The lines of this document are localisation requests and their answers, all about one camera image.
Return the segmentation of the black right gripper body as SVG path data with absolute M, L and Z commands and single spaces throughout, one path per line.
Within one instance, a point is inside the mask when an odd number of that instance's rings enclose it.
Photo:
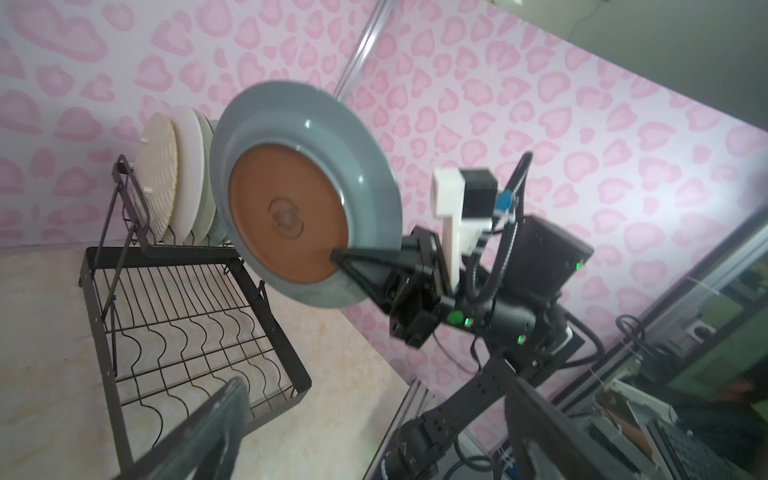
M 416 227 L 402 240 L 390 278 L 390 335 L 420 348 L 447 321 L 454 288 L 438 234 Z

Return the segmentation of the white plate floral sprigs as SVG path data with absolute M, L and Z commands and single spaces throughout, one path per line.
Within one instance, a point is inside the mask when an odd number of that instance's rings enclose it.
M 213 139 L 213 129 L 207 117 L 199 110 L 194 109 L 198 119 L 204 150 L 204 168 L 203 168 L 203 188 L 201 200 L 198 207 L 195 223 L 192 227 L 189 238 L 193 245 L 205 245 L 206 237 L 211 229 L 216 215 L 216 203 L 212 192 L 209 174 L 210 148 Z

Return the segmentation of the light blue flower plate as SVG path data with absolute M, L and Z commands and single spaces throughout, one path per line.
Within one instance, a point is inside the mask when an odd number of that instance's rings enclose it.
M 205 179 L 204 197 L 207 202 L 208 217 L 210 218 L 210 221 L 209 221 L 210 226 L 209 226 L 207 235 L 204 238 L 203 245 L 215 247 L 215 246 L 220 246 L 225 241 L 226 231 L 217 211 L 216 202 L 213 195 L 213 189 L 212 189 L 211 180 L 210 180 L 211 144 L 212 144 L 214 128 L 213 128 L 213 124 L 206 116 L 203 116 L 203 118 L 205 120 L 205 124 L 207 125 L 207 130 L 208 130 L 207 137 L 205 140 L 206 179 Z

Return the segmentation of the orange woven round plate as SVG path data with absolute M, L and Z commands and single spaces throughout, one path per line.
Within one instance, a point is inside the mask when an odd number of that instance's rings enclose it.
M 147 237 L 160 242 L 170 224 L 178 180 L 178 146 L 169 116 L 155 113 L 144 124 L 133 171 L 144 199 L 137 205 L 140 221 L 149 229 Z

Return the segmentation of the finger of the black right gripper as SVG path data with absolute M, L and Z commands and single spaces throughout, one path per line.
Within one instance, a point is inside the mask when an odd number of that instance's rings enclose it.
M 337 248 L 330 259 L 377 306 L 394 306 L 402 283 L 420 272 L 413 251 Z

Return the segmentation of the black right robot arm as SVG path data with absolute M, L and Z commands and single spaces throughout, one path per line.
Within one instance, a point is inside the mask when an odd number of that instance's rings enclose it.
M 332 262 L 389 317 L 390 333 L 419 348 L 441 325 L 482 339 L 490 353 L 473 378 L 439 406 L 405 421 L 370 468 L 375 479 L 429 479 L 459 433 L 503 401 L 509 439 L 524 476 L 536 470 L 534 442 L 573 478 L 604 479 L 595 444 L 535 394 L 527 370 L 571 368 L 567 331 L 575 323 L 560 304 L 564 283 L 592 248 L 551 222 L 527 216 L 502 231 L 494 267 L 469 258 L 457 286 L 435 233 L 418 227 L 399 250 L 341 248 Z

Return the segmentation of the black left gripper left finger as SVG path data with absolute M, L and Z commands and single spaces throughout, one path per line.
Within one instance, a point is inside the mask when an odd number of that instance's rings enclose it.
M 120 479 L 229 479 L 249 418 L 241 378 L 226 383 Z

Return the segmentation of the teal green round plate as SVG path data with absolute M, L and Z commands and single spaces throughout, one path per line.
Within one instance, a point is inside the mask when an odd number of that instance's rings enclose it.
M 209 174 L 238 254 L 300 303 L 343 309 L 365 299 L 333 250 L 400 247 L 387 156 L 352 110 L 313 86 L 268 81 L 237 94 L 215 128 Z

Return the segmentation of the black wire dish rack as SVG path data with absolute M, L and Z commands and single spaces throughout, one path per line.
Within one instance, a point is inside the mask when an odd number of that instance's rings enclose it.
M 266 286 L 229 245 L 157 240 L 125 157 L 112 166 L 107 225 L 127 234 L 85 251 L 87 308 L 121 469 L 156 447 L 228 381 L 248 395 L 252 432 L 298 405 L 312 382 Z

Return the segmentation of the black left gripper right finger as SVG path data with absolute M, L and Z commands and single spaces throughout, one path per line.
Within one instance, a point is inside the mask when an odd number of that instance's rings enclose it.
M 549 477 L 536 463 L 540 455 L 564 479 L 635 477 L 525 381 L 509 380 L 503 391 L 508 439 L 523 479 Z

